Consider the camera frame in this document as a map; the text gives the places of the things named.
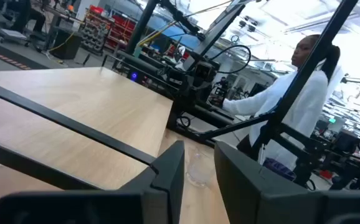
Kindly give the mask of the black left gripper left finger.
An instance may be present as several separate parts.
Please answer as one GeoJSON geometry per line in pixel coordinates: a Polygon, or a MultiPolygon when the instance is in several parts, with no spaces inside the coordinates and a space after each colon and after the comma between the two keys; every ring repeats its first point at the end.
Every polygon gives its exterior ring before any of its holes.
{"type": "Polygon", "coordinates": [[[0,198],[0,223],[178,223],[184,143],[176,141],[117,190],[18,192],[0,198]]]}

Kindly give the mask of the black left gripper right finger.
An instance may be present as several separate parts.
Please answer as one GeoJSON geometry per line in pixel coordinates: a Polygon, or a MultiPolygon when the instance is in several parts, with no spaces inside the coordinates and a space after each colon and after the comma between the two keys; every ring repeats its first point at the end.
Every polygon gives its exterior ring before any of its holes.
{"type": "Polygon", "coordinates": [[[231,223],[360,223],[360,190],[309,191],[224,142],[214,162],[231,223]]]}

